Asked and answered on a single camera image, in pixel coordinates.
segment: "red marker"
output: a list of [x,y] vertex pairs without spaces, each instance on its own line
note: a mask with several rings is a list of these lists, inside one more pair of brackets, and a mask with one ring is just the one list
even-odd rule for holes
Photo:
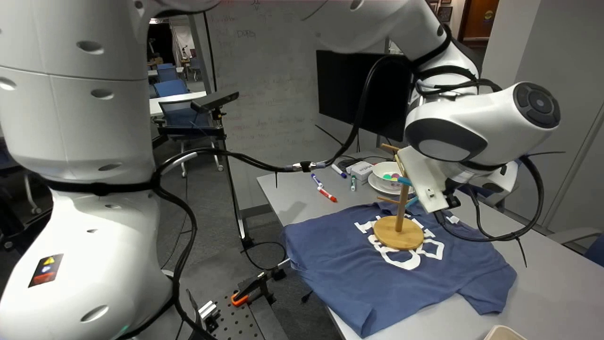
[[320,186],[316,188],[317,190],[319,190],[320,193],[323,194],[323,196],[329,198],[332,202],[337,202],[338,199],[335,198],[334,196],[332,196],[330,193],[328,193],[327,191],[325,191],[325,189],[321,188]]

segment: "warning sticker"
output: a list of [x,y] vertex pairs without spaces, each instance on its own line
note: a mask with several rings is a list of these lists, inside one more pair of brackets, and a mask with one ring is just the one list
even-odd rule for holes
[[36,267],[34,276],[31,278],[29,287],[37,286],[39,284],[54,281],[61,265],[61,259],[63,254],[57,254],[42,258]]

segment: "door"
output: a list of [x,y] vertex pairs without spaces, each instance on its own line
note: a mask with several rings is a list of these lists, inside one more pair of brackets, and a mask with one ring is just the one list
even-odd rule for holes
[[466,43],[489,40],[499,0],[466,0],[458,40]]

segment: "blue t-shirt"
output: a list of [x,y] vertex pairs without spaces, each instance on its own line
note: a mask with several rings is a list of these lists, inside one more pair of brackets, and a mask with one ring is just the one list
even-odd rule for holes
[[[394,214],[395,205],[373,203],[286,226],[292,267],[363,338],[454,293],[478,314],[502,311],[516,272],[492,244],[453,237],[415,204],[407,214],[423,229],[423,244],[392,249],[376,239],[373,223]],[[448,226],[482,237],[461,222]]]

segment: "black monitor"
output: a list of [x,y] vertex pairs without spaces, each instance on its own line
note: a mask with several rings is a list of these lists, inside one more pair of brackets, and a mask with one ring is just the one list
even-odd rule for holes
[[[380,53],[316,52],[319,113],[352,124],[371,66]],[[403,140],[411,70],[395,63],[381,67],[371,80],[361,128],[399,142]]]

